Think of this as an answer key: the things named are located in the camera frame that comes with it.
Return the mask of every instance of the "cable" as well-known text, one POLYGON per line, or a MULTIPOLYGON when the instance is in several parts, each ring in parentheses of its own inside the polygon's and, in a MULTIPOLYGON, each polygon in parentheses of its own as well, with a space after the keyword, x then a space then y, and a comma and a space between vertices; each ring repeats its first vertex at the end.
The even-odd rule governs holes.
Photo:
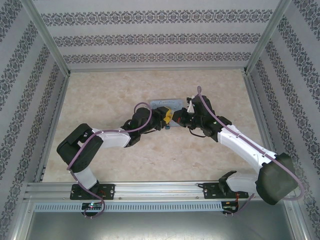
POLYGON ((127 125, 128 123, 131 122, 132 119, 127 120, 123 125, 127 125))
POLYGON ((235 193, 235 197, 236 197, 236 199, 235 199, 236 208, 238 208, 239 207, 239 193, 238 192, 235 193))
POLYGON ((102 191, 102 190, 100 190, 98 193, 103 193, 104 195, 106 195, 106 192, 105 191, 102 191))
POLYGON ((251 147, 253 147, 255 150, 257 150, 259 153, 263 154, 264 156, 266 156, 268 159, 270 159, 272 162, 274 162, 275 164, 277 164, 280 168, 282 168, 283 170, 285 170, 299 185, 300 187, 300 195, 297 197, 284 197, 282 200, 287 200, 287 201, 296 201, 301 199, 304 195, 305 195, 305 188, 303 186, 303 184, 301 183, 301 181, 299 180, 299 178, 297 178, 296 175, 294 175, 288 168, 286 168, 285 166, 283 166, 280 162, 278 162, 277 160, 273 159, 271 156, 269 156, 268 154, 266 154, 265 151, 262 151, 260 148, 258 148, 256 145, 254 145, 252 142, 250 142, 249 140, 247 140, 245 137, 243 137, 240 134, 237 134, 236 132, 234 132, 233 130, 231 130, 230 128, 228 128, 222 121, 220 121, 220 119, 214 115, 214 113, 210 110, 210 108, 208 107, 208 105, 206 104, 204 98, 201 95, 201 86, 197 87, 197 91, 198 91, 198 95, 205 107, 205 109, 209 112, 209 114, 218 122, 220 123, 225 129, 227 129, 229 132, 231 132, 232 134, 234 134, 235 136, 239 137, 240 139, 242 139, 243 141, 245 141, 247 144, 249 144, 251 147))
POLYGON ((199 138, 205 138, 205 137, 206 137, 206 136, 200 136, 200 135, 197 135, 197 134, 193 133, 190 128, 189 128, 189 132, 190 132, 193 136, 196 136, 196 137, 199 137, 199 138))
POLYGON ((229 214, 237 215, 237 214, 239 214, 240 212, 242 212, 242 211, 244 210, 244 208, 248 205, 248 203, 250 202, 250 200, 251 200, 254 196, 255 196, 255 194, 253 193, 253 194, 248 198, 248 200, 243 204, 243 206, 242 206, 238 211, 236 211, 235 213, 233 213, 233 212, 231 212, 231 211, 229 211, 229 210, 225 210, 225 209, 223 209, 223 211, 224 211, 224 212, 227 212, 227 213, 229 213, 229 214))
POLYGON ((150 133, 153 133, 153 132, 156 132, 157 130, 151 130, 151 131, 147 131, 145 132, 144 134, 150 134, 150 133))
POLYGON ((88 208, 86 208, 86 209, 84 210, 84 212, 83 212, 83 215, 84 215, 85 218, 93 219, 93 218, 96 218, 96 217, 98 217, 99 215, 103 214, 104 211, 105 211, 105 209, 106 209, 106 203, 105 203, 105 201, 104 201, 104 199, 103 199, 102 197, 100 197, 100 196, 94 194, 93 192, 91 192, 90 190, 86 189, 85 186, 83 186, 83 185, 79 182, 78 178, 77 178, 76 175, 70 170, 70 168, 71 168, 72 165, 75 163, 75 161, 77 160, 77 158, 79 157, 79 155, 81 154, 81 152, 84 150, 84 148, 86 147, 86 145, 88 144, 88 142, 90 142, 90 140, 91 140, 94 136, 96 136, 96 135, 98 135, 98 134, 102 134, 102 133, 107 133, 107 132, 113 132, 113 133, 132 133, 132 132, 139 131, 140 129, 143 129, 143 128, 150 122, 150 119, 151 119, 151 117, 152 117, 152 109, 151 109, 151 106, 150 106, 148 103, 146 103, 146 102, 140 102, 140 103, 138 103, 137 105, 135 105, 134 110, 133 110, 134 113, 136 113, 137 107, 138 107, 139 105, 141 105, 141 104, 146 105, 146 106, 148 107, 149 111, 150 111, 149 118, 147 119, 147 121, 145 122, 145 124, 143 124, 142 126, 136 128, 136 129, 132 129, 132 130, 101 130, 101 131, 95 132, 94 134, 92 134, 92 135, 84 142, 84 144, 81 146, 81 148, 79 149, 79 151, 76 153, 76 155, 73 157, 72 161, 69 163, 68 167, 66 168, 66 169, 70 172, 70 174, 72 175, 72 177, 75 179, 75 181, 78 183, 78 185, 79 185, 83 190, 85 190, 87 193, 89 193, 89 194, 91 194, 92 196, 94 196, 95 198, 101 200, 101 203, 102 203, 102 205, 103 205, 101 211, 98 212, 98 213, 97 213, 96 215, 94 215, 94 216, 87 216, 87 215, 86 215, 86 211, 88 210, 88 208))

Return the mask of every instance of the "enclosure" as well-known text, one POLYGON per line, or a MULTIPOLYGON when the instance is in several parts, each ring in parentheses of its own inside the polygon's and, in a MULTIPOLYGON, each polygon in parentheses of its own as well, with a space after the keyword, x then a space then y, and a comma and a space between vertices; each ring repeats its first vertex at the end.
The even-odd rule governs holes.
POLYGON ((320 239, 319 0, 0 6, 0 239, 320 239), (139 102, 186 107, 197 86, 218 116, 291 156, 304 197, 271 206, 256 196, 225 217, 225 201, 197 185, 255 171, 228 147, 172 126, 98 151, 90 168, 115 184, 114 198, 84 219, 88 201, 70 200, 75 180, 58 145, 82 123, 121 127, 139 102))

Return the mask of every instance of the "beige floor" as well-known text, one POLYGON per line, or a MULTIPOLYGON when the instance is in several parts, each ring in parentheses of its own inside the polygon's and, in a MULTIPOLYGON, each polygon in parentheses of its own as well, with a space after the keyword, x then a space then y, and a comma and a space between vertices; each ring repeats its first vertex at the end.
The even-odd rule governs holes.
MULTIPOLYGON (((74 181, 56 149, 79 124, 115 129, 131 118, 136 103, 185 100, 197 94, 198 85, 217 115, 261 144, 240 70, 72 73, 43 181, 74 181)), ((115 182, 217 180, 231 170, 253 173, 227 147, 182 127, 144 135, 133 147, 100 149, 90 167, 99 181, 115 182)))

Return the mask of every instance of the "metal panel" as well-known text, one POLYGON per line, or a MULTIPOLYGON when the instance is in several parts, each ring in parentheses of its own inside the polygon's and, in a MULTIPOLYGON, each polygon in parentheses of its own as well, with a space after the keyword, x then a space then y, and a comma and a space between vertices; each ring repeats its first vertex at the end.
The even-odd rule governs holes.
POLYGON ((12 235, 8 239, 25 240, 34 214, 35 204, 23 202, 17 216, 12 235))
POLYGON ((35 212, 28 240, 291 240, 283 205, 251 202, 238 216, 220 212, 35 212))

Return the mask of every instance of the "black bracket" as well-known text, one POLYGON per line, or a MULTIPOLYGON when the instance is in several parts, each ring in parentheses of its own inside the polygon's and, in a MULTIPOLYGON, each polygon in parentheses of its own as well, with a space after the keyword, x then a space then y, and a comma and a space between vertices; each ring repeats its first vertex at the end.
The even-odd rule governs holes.
POLYGON ((221 202, 222 205, 222 213, 223 214, 234 214, 236 212, 238 212, 239 210, 239 202, 238 201, 222 201, 221 202))
POLYGON ((102 203, 100 203, 100 202, 96 202, 96 203, 93 203, 93 202, 86 203, 86 202, 84 202, 81 205, 81 213, 82 213, 83 216, 93 217, 93 216, 97 215, 98 212, 101 211, 101 208, 102 208, 102 203))
POLYGON ((198 187, 203 189, 204 199, 236 199, 237 193, 239 199, 247 199, 249 197, 249 194, 243 191, 238 191, 237 193, 235 191, 229 191, 224 194, 219 189, 218 182, 199 183, 198 187))
MULTIPOLYGON (((114 184, 99 184, 98 189, 95 191, 96 195, 103 198, 103 200, 113 200, 115 196, 114 184)), ((71 200, 97 200, 96 197, 87 193, 78 184, 73 184, 70 193, 71 200)))

